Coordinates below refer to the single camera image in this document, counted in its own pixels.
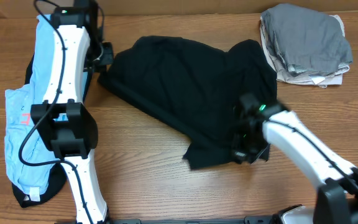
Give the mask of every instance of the folded clothing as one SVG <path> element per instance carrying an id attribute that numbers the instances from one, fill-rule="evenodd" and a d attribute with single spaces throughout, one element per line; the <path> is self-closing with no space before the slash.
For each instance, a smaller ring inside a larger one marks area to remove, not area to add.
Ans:
<path id="1" fill-rule="evenodd" d="M 63 187 L 66 175 L 61 165 L 30 167 L 19 160 L 19 148 L 34 123 L 30 117 L 33 104 L 42 103 L 52 71 L 54 36 L 53 28 L 41 16 L 36 30 L 35 53 L 27 67 L 25 85 L 17 90 L 6 90 L 6 174 L 12 182 L 14 195 L 21 207 L 38 205 L 51 199 Z M 24 160 L 35 163 L 56 160 L 46 149 L 38 131 L 24 146 Z"/>
<path id="2" fill-rule="evenodd" d="M 341 25 L 342 35 L 345 36 L 344 24 L 341 18 L 338 15 L 332 16 L 338 20 Z M 289 71 L 286 70 L 285 66 L 281 60 L 273 55 L 267 50 L 266 45 L 267 40 L 269 39 L 266 29 L 264 26 L 264 21 L 262 17 L 260 18 L 260 38 L 262 43 L 262 48 L 267 59 L 268 64 L 277 72 L 277 80 L 281 82 L 287 82 L 297 85 L 318 85 L 320 87 L 326 88 L 327 85 L 341 85 L 342 76 L 344 73 L 350 70 L 350 66 L 343 65 L 338 68 L 337 72 L 333 72 L 327 75 L 322 75 L 320 72 L 314 71 L 305 71 L 297 76 L 293 76 Z"/>
<path id="3" fill-rule="evenodd" d="M 262 13 L 260 33 L 266 58 L 283 82 L 341 84 L 353 60 L 337 15 L 279 4 Z"/>
<path id="4" fill-rule="evenodd" d="M 277 97 L 276 73 L 254 40 L 223 52 L 180 37 L 142 37 L 117 54 L 99 82 L 187 134 L 192 143 L 184 158 L 192 169 L 235 161 L 234 107 L 242 93 L 253 93 L 261 102 Z M 263 141 L 257 148 L 268 145 Z M 266 150 L 261 157 L 268 155 Z"/>

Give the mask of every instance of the gray cloth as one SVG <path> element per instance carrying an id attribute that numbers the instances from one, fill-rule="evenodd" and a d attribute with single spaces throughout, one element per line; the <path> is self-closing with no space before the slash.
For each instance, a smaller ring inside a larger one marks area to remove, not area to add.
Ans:
<path id="1" fill-rule="evenodd" d="M 305 72 L 327 75 L 353 61 L 351 46 L 338 21 L 322 12 L 279 4 L 262 13 L 267 49 L 296 77 Z"/>
<path id="2" fill-rule="evenodd" d="M 342 35 L 345 36 L 345 30 L 344 30 L 344 24 L 341 20 L 341 18 L 338 15 L 333 15 L 333 18 L 335 18 L 338 23 L 341 26 Z M 342 84 L 342 75 L 343 73 L 346 73 L 349 71 L 350 67 L 348 65 L 341 66 L 339 65 L 338 71 L 334 73 L 330 73 L 327 75 L 324 75 L 320 72 L 311 72 L 306 71 L 303 73 L 300 73 L 298 76 L 294 77 L 290 74 L 290 72 L 287 71 L 287 68 L 283 65 L 281 60 L 276 58 L 276 56 L 273 56 L 270 54 L 270 52 L 267 50 L 267 44 L 268 44 L 268 35 L 266 33 L 266 29 L 264 26 L 264 21 L 262 18 L 260 18 L 260 39 L 262 43 L 262 48 L 267 60 L 267 63 L 277 72 L 277 80 L 281 82 L 287 82 L 291 84 L 297 84 L 297 85 L 318 85 L 320 87 L 326 88 L 327 85 L 341 85 Z"/>

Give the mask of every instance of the black mount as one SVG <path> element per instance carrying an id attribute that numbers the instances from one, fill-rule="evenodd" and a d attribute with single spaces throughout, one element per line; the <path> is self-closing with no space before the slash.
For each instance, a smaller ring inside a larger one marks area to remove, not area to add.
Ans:
<path id="1" fill-rule="evenodd" d="M 263 105 L 264 109 L 261 111 L 262 105 L 253 94 L 244 93 L 233 108 L 235 116 L 239 119 L 239 125 L 234 131 L 231 148 L 232 156 L 238 164 L 244 161 L 251 164 L 257 159 L 265 161 L 269 159 L 270 144 L 264 138 L 262 123 L 271 115 L 286 108 L 277 100 Z"/>
<path id="2" fill-rule="evenodd" d="M 31 106 L 31 118 L 37 123 L 47 112 L 50 104 Z M 55 121 L 59 114 L 66 113 L 68 121 Z M 47 118 L 41 121 L 37 131 L 49 151 L 53 151 L 56 158 L 66 156 L 81 156 L 88 158 L 91 149 L 98 144 L 98 127 L 96 121 L 85 109 L 82 103 L 56 104 Z"/>
<path id="3" fill-rule="evenodd" d="M 73 7 L 56 7 L 50 20 L 54 28 L 60 25 L 85 27 L 91 39 L 88 53 L 96 58 L 101 53 L 99 43 L 103 41 L 98 32 L 98 3 L 94 0 L 74 0 Z"/>
<path id="4" fill-rule="evenodd" d="M 358 169 L 354 168 L 351 179 L 358 186 Z M 347 199 L 344 191 L 354 195 Z M 344 179 L 328 179 L 318 189 L 313 222 L 319 224 L 358 224 L 358 193 Z"/>
<path id="5" fill-rule="evenodd" d="M 210 219 L 210 220 L 156 220 L 142 221 L 139 219 L 113 220 L 112 224 L 274 224 L 271 215 L 249 216 L 239 219 Z"/>

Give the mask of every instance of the black fabric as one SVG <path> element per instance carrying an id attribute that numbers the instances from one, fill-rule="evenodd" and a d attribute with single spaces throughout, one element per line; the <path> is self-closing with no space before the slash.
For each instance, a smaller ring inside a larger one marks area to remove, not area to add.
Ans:
<path id="1" fill-rule="evenodd" d="M 26 194 L 23 193 L 21 189 L 12 184 L 13 195 L 15 196 L 17 202 L 22 208 L 27 208 L 29 206 L 40 205 L 49 201 L 53 196 L 55 196 L 62 189 L 66 182 L 66 173 L 63 167 L 60 164 L 55 164 L 49 173 L 48 179 L 48 188 L 47 191 L 40 195 L 39 202 L 33 202 L 31 200 L 24 200 Z"/>
<path id="2" fill-rule="evenodd" d="M 258 42 L 223 52 L 180 37 L 142 37 L 117 54 L 99 82 L 123 100 L 192 139 L 184 158 L 192 169 L 234 160 L 232 141 L 239 96 L 277 96 L 277 74 Z M 260 150 L 267 143 L 258 146 Z M 269 150 L 262 155 L 267 158 Z"/>
<path id="3" fill-rule="evenodd" d="M 90 67 L 88 67 L 86 69 L 87 71 L 87 76 L 86 77 L 86 83 L 85 83 L 85 89 L 84 89 L 84 95 L 82 97 L 82 102 L 85 102 L 85 98 L 86 98 L 86 94 L 88 93 L 88 90 L 90 88 L 90 85 L 91 85 L 91 81 L 92 81 L 92 76 L 93 76 L 93 71 Z"/>
<path id="4" fill-rule="evenodd" d="M 34 61 L 34 54 L 32 55 L 31 61 L 29 63 L 29 65 L 27 66 L 26 70 L 25 70 L 25 78 L 24 78 L 24 84 L 29 84 L 30 83 L 30 78 L 32 75 L 32 63 Z"/>

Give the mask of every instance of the green led light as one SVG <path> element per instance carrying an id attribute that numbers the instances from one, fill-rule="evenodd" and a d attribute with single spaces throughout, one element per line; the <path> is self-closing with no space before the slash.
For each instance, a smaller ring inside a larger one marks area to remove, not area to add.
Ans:
<path id="1" fill-rule="evenodd" d="M 266 107 L 266 105 L 262 105 L 262 106 L 260 106 L 259 111 L 264 110 L 264 109 L 265 109 L 265 107 Z"/>

